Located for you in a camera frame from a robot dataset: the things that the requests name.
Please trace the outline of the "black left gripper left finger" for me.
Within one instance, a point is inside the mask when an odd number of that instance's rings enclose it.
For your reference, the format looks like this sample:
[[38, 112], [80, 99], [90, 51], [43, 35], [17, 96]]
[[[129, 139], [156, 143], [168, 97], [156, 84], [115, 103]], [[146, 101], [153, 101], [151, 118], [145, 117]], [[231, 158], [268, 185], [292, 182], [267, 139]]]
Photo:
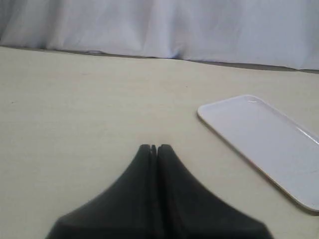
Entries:
[[156, 147], [142, 144], [104, 192], [60, 217], [49, 239], [156, 239]]

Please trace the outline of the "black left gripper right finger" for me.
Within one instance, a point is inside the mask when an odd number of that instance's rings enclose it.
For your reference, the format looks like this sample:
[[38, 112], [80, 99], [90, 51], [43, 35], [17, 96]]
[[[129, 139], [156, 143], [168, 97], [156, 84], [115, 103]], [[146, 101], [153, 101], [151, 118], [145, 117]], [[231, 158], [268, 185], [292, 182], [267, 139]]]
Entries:
[[266, 225], [223, 202], [185, 167], [173, 148], [158, 148], [158, 187], [170, 239], [269, 239]]

